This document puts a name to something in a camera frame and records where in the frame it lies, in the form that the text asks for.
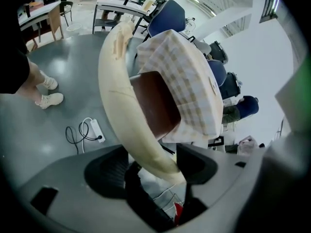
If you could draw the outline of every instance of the blue office chair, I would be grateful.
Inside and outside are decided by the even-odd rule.
[[[207,62],[212,69],[217,85],[222,86],[225,82],[225,79],[227,78],[227,72],[223,63],[219,60],[208,60]]]
[[[185,10],[174,0],[168,0],[161,6],[160,11],[150,21],[147,27],[148,34],[143,42],[158,33],[162,33],[170,29],[180,32],[183,31],[185,27]]]

